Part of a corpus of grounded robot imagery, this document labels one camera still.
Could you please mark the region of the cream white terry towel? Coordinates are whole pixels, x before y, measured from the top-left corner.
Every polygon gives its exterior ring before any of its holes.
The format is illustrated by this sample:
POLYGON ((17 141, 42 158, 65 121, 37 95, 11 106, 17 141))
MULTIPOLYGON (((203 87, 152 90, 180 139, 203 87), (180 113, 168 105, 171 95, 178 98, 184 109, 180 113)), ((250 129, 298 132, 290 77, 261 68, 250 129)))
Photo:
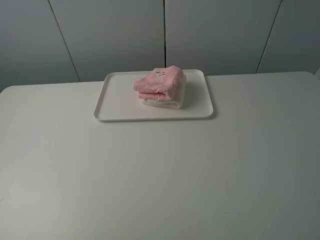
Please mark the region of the cream white terry towel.
POLYGON ((153 107, 179 109, 183 105, 186 85, 187 77, 184 75, 176 88, 175 95, 172 100, 142 99, 141 103, 153 107))

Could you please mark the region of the pink terry towel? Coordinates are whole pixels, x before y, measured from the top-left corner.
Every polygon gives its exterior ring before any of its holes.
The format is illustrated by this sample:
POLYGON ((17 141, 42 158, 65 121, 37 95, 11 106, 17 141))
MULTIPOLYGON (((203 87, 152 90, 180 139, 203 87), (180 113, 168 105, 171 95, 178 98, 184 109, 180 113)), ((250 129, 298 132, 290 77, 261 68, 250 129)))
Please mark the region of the pink terry towel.
POLYGON ((134 83, 133 90, 138 92, 140 99, 171 101, 184 79, 185 74, 177 66, 154 68, 134 83))

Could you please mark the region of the white rectangular plastic tray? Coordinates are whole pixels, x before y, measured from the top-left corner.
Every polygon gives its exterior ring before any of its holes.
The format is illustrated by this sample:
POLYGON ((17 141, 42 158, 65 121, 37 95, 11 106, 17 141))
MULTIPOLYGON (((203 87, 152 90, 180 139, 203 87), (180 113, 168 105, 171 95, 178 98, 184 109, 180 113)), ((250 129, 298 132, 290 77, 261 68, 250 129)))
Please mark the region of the white rectangular plastic tray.
POLYGON ((100 122, 130 122, 158 120, 194 120, 213 116, 214 107, 205 76, 197 69, 185 69, 186 88, 182 107, 145 105, 133 90, 134 83, 149 71, 114 72, 105 77, 94 110, 100 122))

